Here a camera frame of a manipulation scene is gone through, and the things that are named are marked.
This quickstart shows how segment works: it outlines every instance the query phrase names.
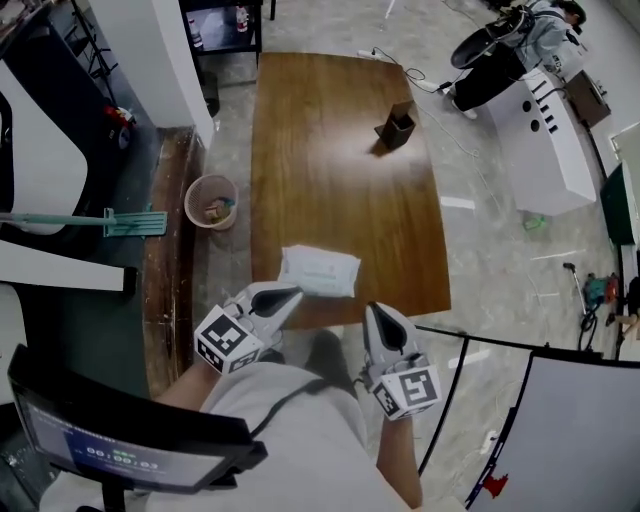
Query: white pillar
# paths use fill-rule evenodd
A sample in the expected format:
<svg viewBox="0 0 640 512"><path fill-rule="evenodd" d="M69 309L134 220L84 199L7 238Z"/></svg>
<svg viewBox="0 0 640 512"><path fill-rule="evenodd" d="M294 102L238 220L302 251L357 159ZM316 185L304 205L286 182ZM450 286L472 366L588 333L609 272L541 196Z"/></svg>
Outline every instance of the white pillar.
<svg viewBox="0 0 640 512"><path fill-rule="evenodd" d="M209 148L213 121L178 0L89 0L129 85L159 128L195 125Z"/></svg>

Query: white sneaker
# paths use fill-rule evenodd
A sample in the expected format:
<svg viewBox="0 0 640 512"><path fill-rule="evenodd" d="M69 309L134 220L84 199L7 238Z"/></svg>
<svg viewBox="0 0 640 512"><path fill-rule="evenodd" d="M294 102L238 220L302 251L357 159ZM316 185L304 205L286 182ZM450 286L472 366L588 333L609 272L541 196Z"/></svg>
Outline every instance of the white sneaker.
<svg viewBox="0 0 640 512"><path fill-rule="evenodd" d="M451 99L451 104L453 105L453 108L455 108L458 112L460 112L467 119L471 119L472 121L474 119L478 119L478 114L476 114L475 110L473 110L472 108L470 108L469 110L465 110L465 111L460 110L458 105L456 105L456 99L455 98Z"/></svg>
<svg viewBox="0 0 640 512"><path fill-rule="evenodd" d="M344 337L344 325L333 325L331 327L325 327L324 330L333 333L340 340Z"/></svg>

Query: black and white marker cube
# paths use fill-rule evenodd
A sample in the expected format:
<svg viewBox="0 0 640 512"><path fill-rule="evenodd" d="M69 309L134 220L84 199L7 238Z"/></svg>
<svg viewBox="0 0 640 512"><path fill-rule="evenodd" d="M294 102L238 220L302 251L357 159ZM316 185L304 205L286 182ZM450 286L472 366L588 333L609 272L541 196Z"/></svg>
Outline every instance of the black and white marker cube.
<svg viewBox="0 0 640 512"><path fill-rule="evenodd" d="M433 365L382 375L372 393L390 420L412 416L442 400L438 371Z"/></svg>
<svg viewBox="0 0 640 512"><path fill-rule="evenodd" d="M258 360L264 343L215 306L193 335L196 352L220 373L232 373Z"/></svg>

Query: mop handle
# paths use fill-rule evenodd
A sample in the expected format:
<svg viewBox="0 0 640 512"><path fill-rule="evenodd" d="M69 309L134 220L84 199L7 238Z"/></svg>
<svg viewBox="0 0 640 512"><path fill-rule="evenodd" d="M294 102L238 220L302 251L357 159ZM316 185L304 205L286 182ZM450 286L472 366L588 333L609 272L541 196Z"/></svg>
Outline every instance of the mop handle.
<svg viewBox="0 0 640 512"><path fill-rule="evenodd" d="M38 215L31 213L0 213L0 222L25 222L30 224L65 224L72 226L115 226L129 224L114 218L74 217L72 215Z"/></svg>

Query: wooden baseboard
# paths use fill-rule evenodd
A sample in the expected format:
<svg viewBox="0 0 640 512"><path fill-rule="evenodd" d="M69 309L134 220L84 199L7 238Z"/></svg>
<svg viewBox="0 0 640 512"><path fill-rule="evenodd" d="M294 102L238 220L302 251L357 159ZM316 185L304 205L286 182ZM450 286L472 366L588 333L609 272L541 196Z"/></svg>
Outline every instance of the wooden baseboard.
<svg viewBox="0 0 640 512"><path fill-rule="evenodd" d="M143 336L152 398L192 362L192 279L195 226L184 212L189 185L202 174L205 150L192 129L165 133L151 190L152 211L166 211L167 234L145 241Z"/></svg>

